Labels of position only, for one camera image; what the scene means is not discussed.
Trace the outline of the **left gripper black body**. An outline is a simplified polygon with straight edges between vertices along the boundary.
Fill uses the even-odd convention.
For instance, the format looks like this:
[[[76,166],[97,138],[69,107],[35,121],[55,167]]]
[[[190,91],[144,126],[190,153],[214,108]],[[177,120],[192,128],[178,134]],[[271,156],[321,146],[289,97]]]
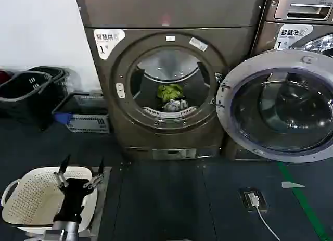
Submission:
[[[91,193],[88,187],[84,187],[89,180],[69,178],[66,182],[68,185],[60,189],[64,195],[64,199],[60,211],[54,216],[53,221],[81,223],[81,213],[84,209],[82,202],[84,197]]]

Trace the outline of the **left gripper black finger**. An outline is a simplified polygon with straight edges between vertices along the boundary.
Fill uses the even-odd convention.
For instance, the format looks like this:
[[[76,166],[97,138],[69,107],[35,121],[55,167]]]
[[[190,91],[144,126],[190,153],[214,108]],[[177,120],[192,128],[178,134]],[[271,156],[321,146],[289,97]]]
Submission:
[[[68,167],[69,161],[70,161],[71,155],[68,154],[66,158],[61,162],[59,170],[57,172],[54,172],[53,175],[57,181],[58,188],[63,189],[69,185],[65,178],[65,172]]]
[[[93,191],[100,183],[104,181],[104,158],[101,159],[100,165],[98,167],[97,174],[93,176],[87,183],[83,185],[84,189]]]

